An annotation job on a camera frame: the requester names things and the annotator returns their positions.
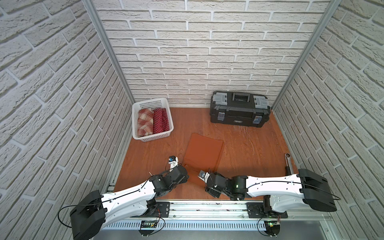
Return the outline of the orange skirt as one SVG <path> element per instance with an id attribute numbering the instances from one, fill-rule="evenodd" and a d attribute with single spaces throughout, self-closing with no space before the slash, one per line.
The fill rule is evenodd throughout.
<path id="1" fill-rule="evenodd" d="M 204 188 L 206 184 L 198 175 L 200 171 L 217 171 L 223 149 L 223 140 L 215 140 L 192 133 L 182 164 L 188 172 L 188 182 Z"/>

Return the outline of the red polka dot skirt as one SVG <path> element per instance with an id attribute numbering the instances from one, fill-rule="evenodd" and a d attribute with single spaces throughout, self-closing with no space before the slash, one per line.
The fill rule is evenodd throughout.
<path id="1" fill-rule="evenodd" d="M 169 131 L 170 130 L 170 124 L 169 124 L 167 109 L 165 109 L 165 108 L 155 109 L 153 122 L 154 122 L 154 125 L 153 125 L 154 134 L 159 134 L 159 133 Z"/>

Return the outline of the white plastic basket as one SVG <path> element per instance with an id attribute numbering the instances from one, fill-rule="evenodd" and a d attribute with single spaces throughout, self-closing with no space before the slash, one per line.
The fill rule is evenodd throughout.
<path id="1" fill-rule="evenodd" d="M 169 121 L 170 129 L 168 131 L 149 135 L 146 137 L 138 136 L 138 119 L 139 119 L 139 110 L 141 109 L 150 109 L 155 110 L 157 108 L 165 108 L 167 112 L 167 117 Z M 156 139 L 161 139 L 165 137 L 169 137 L 171 132 L 174 130 L 173 118 L 170 110 L 170 106 L 168 100 L 166 98 L 156 98 L 145 100 L 141 102 L 134 103 L 132 106 L 132 134 L 135 140 L 140 140 L 142 142 L 148 142 Z"/>

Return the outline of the red plaid skirt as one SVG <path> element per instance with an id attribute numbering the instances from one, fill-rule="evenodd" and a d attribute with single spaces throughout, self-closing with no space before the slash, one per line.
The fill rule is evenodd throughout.
<path id="1" fill-rule="evenodd" d="M 154 133 L 154 112 L 150 109 L 141 109 L 138 112 L 137 136 L 146 137 Z"/>

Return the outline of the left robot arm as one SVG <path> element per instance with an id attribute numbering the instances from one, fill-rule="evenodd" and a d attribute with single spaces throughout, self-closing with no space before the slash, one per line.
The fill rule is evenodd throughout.
<path id="1" fill-rule="evenodd" d="M 102 228 L 118 221 L 140 216 L 161 217 L 156 198 L 165 196 L 177 185 L 187 182 L 187 170 L 177 165 L 144 183 L 123 191 L 104 194 L 96 190 L 86 195 L 78 204 L 69 205 L 74 240 L 89 240 Z"/>

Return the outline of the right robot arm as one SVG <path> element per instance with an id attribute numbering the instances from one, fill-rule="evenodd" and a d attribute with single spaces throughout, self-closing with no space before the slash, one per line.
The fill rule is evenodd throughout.
<path id="1" fill-rule="evenodd" d="M 232 201 L 262 196 L 264 214 L 280 214 L 288 210 L 309 206 L 319 212 L 335 212 L 335 201 L 326 178 L 307 169 L 283 177 L 261 178 L 235 176 L 231 179 L 215 172 L 201 171 L 199 178 L 206 184 L 206 192 L 215 198 L 226 195 Z"/>

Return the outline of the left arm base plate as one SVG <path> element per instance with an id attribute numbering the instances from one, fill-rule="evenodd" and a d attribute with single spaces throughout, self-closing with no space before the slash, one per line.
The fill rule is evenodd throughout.
<path id="1" fill-rule="evenodd" d="M 170 213 L 170 202 L 156 202 L 155 204 L 149 204 L 147 211 L 142 215 L 146 218 L 168 218 Z"/>

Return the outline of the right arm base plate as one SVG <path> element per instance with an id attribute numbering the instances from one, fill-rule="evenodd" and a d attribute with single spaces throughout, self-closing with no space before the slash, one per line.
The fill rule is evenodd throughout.
<path id="1" fill-rule="evenodd" d="M 287 219 L 287 212 L 278 213 L 273 210 L 268 210 L 264 207 L 263 203 L 246 203 L 248 216 L 250 219 L 260 219 L 260 218 L 269 218 L 269 219 Z"/>

